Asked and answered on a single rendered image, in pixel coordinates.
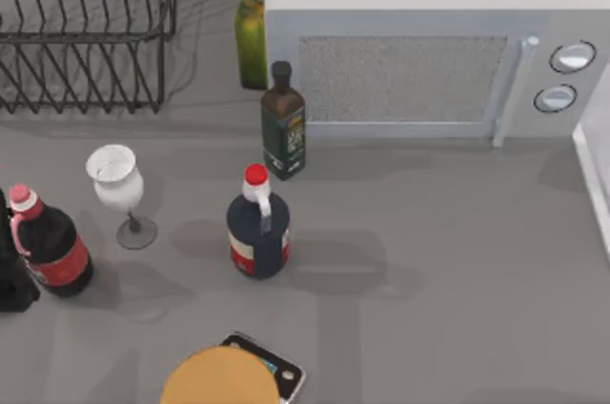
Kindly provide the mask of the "green bottle with green cap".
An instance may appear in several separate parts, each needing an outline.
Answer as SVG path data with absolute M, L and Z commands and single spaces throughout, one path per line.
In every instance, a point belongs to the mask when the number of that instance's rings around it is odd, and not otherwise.
M 241 85 L 247 90 L 267 89 L 267 63 L 262 0 L 241 0 L 235 12 L 234 35 Z

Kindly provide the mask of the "orange round disc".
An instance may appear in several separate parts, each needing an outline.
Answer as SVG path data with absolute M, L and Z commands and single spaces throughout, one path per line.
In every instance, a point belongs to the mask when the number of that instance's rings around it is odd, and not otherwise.
M 168 375 L 159 404 L 279 404 L 275 378 L 255 355 L 214 346 L 182 360 Z

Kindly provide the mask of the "white goblet with grey base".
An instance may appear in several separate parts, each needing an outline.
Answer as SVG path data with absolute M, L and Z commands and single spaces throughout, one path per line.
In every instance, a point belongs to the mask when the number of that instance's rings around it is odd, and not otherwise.
M 150 218 L 135 213 L 144 196 L 144 180 L 133 150 L 122 144 L 101 146 L 88 157 L 85 170 L 101 203 L 127 215 L 116 232 L 117 243 L 128 250 L 150 246 L 157 227 Z

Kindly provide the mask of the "white appliance edge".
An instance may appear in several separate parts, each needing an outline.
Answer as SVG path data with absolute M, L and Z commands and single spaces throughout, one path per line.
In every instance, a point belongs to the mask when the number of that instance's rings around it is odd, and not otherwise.
M 572 138 L 610 263 L 610 80 L 599 81 Z

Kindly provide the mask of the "dark brown bottle, black cap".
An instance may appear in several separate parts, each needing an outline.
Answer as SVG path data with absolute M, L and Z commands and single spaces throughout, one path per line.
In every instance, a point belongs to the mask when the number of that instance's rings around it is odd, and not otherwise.
M 291 85 L 288 61 L 272 63 L 273 85 L 260 100 L 263 158 L 267 168 L 284 181 L 305 167 L 305 100 Z

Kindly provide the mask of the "black flat electronic scale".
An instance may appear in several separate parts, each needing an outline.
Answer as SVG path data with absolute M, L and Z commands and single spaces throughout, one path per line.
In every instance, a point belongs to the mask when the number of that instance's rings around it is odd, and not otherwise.
M 219 345 L 236 347 L 256 356 L 274 376 L 279 392 L 279 404 L 296 404 L 306 381 L 303 368 L 242 332 L 228 333 Z

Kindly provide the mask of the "dark jug bottle, red cap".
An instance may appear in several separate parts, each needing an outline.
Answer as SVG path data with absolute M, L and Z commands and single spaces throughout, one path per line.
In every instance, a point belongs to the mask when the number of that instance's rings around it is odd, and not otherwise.
M 226 214 L 236 268 L 255 279 L 279 273 L 290 256 L 290 221 L 288 204 L 273 192 L 266 168 L 259 163 L 248 165 L 242 192 Z

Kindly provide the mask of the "round microwave knob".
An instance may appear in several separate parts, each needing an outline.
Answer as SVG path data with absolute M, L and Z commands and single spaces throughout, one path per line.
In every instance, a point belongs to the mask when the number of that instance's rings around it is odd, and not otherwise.
M 578 93 L 572 86 L 558 85 L 539 91 L 533 104 L 542 113 L 558 113 L 569 109 L 577 97 Z
M 597 50 L 587 41 L 557 47 L 549 59 L 553 71 L 571 74 L 586 69 L 595 60 Z

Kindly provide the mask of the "dark jug bottle, pink cap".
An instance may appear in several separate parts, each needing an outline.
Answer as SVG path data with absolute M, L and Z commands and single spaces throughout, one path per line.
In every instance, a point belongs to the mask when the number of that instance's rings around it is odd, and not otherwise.
M 30 274 L 56 296 L 83 292 L 92 280 L 93 262 L 71 217 L 24 184 L 10 187 L 9 199 L 12 239 Z

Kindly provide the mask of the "microwave door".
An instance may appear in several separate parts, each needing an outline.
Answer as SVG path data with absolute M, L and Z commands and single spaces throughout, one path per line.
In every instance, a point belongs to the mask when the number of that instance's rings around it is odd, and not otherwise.
M 526 22 L 490 13 L 271 10 L 267 56 L 288 61 L 309 135 L 491 139 Z

